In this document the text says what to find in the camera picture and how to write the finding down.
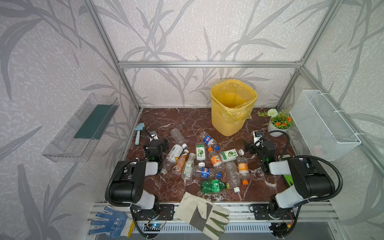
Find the clear unlabelled plastic bottle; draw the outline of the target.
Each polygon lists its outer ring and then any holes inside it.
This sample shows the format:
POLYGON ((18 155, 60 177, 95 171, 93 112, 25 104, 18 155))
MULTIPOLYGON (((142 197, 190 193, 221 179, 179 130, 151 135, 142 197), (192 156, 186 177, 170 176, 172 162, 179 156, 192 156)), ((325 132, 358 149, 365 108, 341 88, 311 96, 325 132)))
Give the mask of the clear unlabelled plastic bottle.
POLYGON ((183 149, 187 149, 187 140, 181 133, 181 131, 177 128, 174 128, 171 130, 171 136, 173 137, 174 141, 180 145, 183 149))

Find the orange label bottle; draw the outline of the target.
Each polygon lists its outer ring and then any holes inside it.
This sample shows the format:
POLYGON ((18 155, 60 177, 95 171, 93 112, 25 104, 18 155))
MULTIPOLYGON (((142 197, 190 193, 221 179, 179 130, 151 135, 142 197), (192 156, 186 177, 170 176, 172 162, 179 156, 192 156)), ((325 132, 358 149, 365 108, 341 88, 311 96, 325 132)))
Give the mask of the orange label bottle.
POLYGON ((208 148, 209 159, 214 167, 214 169, 218 172, 222 172, 225 168, 223 161, 221 160, 219 153, 213 148, 208 148))
POLYGON ((245 157, 238 157, 237 164, 238 164, 239 177, 242 181, 242 184, 248 185, 249 179, 250 179, 248 160, 245 157))

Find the green label slim bottle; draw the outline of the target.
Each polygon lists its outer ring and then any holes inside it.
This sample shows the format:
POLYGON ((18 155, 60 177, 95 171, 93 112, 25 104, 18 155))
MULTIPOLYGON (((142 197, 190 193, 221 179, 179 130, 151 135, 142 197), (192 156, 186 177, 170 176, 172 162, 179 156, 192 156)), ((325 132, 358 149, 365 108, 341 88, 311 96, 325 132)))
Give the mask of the green label slim bottle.
POLYGON ((194 172, 194 163, 196 159, 195 153, 190 153, 188 160, 185 163, 183 173, 182 173, 182 180, 186 183, 187 181, 192 180, 193 172, 194 172))

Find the clear bottle white cap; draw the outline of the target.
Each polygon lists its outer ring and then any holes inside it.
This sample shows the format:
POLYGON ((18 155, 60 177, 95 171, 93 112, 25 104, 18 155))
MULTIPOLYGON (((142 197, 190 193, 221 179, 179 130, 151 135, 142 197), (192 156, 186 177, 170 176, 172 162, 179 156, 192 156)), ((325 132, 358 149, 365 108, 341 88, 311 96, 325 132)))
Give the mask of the clear bottle white cap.
POLYGON ((234 190, 235 193, 239 193, 241 180, 236 164, 234 162, 227 162, 225 167, 230 187, 234 190))

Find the square lime label bottle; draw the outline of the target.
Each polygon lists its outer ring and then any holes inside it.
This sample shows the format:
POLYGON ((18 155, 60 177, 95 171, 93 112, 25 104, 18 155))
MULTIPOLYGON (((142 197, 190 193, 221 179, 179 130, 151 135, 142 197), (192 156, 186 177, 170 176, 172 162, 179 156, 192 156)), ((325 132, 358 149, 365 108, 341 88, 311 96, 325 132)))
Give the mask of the square lime label bottle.
POLYGON ((206 146, 204 143, 196 143, 196 157, 197 161, 206 161, 206 146))

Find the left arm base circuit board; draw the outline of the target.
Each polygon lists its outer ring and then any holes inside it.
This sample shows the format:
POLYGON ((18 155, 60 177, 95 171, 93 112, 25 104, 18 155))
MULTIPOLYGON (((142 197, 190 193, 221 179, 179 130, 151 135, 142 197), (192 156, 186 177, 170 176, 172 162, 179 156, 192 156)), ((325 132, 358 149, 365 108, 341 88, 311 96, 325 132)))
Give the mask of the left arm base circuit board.
POLYGON ((157 232, 160 232, 165 227, 165 225, 166 225, 165 222, 164 223, 146 223, 144 224, 144 232, 157 233, 157 232))

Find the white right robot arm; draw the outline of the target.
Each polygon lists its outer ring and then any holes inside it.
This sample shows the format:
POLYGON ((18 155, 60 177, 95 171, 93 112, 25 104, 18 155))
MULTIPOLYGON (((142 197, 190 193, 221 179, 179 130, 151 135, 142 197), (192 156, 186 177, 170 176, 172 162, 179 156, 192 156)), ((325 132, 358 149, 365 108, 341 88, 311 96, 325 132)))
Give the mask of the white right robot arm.
POLYGON ((246 152, 259 157, 263 172, 292 177, 293 185, 271 196, 268 205, 263 205, 260 211, 272 219, 281 219, 306 203, 330 200, 344 186, 340 171, 322 158, 301 155, 277 161, 275 146, 269 141, 245 142, 244 145, 246 152))

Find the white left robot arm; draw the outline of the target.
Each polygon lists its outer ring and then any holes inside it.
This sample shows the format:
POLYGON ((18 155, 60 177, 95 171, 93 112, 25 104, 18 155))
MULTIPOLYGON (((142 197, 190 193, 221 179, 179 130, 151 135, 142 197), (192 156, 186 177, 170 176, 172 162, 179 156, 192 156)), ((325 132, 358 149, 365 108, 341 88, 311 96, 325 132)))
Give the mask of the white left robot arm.
POLYGON ((136 211, 158 214, 159 200, 144 190, 145 177, 161 172, 164 152, 168 149, 167 139, 154 139, 144 146, 143 160, 119 161, 105 191, 106 201, 116 207, 130 207, 136 211))

